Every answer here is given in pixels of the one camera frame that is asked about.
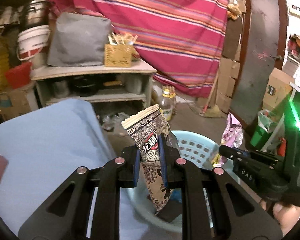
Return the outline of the right human hand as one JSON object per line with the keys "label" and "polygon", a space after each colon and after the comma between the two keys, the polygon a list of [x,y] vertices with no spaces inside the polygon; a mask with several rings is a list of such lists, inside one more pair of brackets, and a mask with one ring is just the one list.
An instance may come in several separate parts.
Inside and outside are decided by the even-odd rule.
{"label": "right human hand", "polygon": [[299,220],[300,207],[277,202],[273,206],[273,215],[285,236]]}

